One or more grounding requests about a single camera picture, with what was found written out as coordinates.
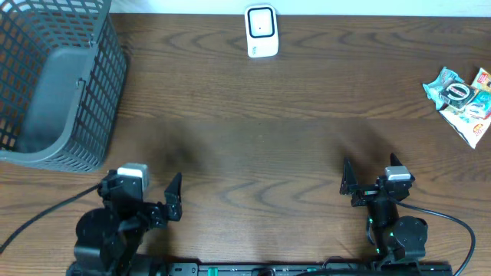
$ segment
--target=wood grain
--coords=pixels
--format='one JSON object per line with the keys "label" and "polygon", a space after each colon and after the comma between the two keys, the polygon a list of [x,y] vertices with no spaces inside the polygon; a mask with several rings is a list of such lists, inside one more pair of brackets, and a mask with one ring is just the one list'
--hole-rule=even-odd
{"label": "wood grain", "polygon": [[[374,254],[366,210],[338,194],[350,156],[372,182],[395,152],[416,176],[408,203],[447,212],[476,231],[465,275],[491,270],[491,135],[470,149],[440,118],[421,83],[442,66],[471,81],[491,68],[489,19],[278,18],[280,52],[247,57],[243,17],[111,15],[130,71],[100,172],[0,164],[0,239],[125,162],[151,171],[147,198],[181,171],[183,220],[152,231],[140,252],[201,261],[322,261]],[[0,258],[1,275],[63,275],[74,228],[97,195],[28,228]],[[430,225],[429,261],[456,270],[465,229]]]}

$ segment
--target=black square outline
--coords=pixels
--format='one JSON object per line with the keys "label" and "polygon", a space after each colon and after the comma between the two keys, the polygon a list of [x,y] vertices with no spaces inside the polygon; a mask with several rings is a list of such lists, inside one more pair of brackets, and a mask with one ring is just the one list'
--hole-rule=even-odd
{"label": "black square outline", "polygon": [[[268,35],[260,35],[260,36],[254,36],[252,35],[252,30],[251,30],[251,11],[257,11],[257,10],[262,10],[262,9],[268,9],[271,12],[271,25],[272,25],[272,30],[273,32]],[[271,36],[275,35],[275,19],[273,18],[273,10],[270,7],[261,7],[261,8],[251,8],[250,10],[247,11],[247,22],[249,23],[249,35],[251,38],[270,38]]]}

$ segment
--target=basket bottom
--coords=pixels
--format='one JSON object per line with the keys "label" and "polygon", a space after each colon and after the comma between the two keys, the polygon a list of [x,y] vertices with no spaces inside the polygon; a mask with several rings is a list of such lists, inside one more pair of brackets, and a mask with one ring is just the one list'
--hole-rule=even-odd
{"label": "basket bottom", "polygon": [[76,82],[91,56],[88,49],[58,48],[44,63],[14,151],[36,153],[61,135],[77,94]]}

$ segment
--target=snack wrapper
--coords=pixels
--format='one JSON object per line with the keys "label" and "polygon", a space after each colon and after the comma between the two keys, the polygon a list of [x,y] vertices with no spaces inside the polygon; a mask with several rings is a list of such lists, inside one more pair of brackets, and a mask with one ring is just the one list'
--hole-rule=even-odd
{"label": "snack wrapper", "polygon": [[423,84],[423,88],[427,93],[428,99],[433,100],[437,110],[440,110],[446,103],[446,98],[441,97],[442,92],[444,92],[451,84],[454,84],[455,86],[457,84],[463,84],[463,82],[463,79],[461,79],[457,73],[444,67],[437,79],[430,84]]}
{"label": "snack wrapper", "polygon": [[476,95],[466,104],[450,104],[440,111],[445,120],[455,129],[456,132],[473,148],[483,137],[491,124],[491,87],[486,88],[491,82],[489,74],[482,68],[477,74],[472,87],[476,90]]}

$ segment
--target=laundry basket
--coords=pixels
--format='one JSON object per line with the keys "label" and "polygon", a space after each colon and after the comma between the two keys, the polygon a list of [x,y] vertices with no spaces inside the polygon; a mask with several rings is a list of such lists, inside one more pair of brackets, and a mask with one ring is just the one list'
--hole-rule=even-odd
{"label": "laundry basket", "polygon": [[0,160],[98,169],[127,64],[110,0],[0,0]]}

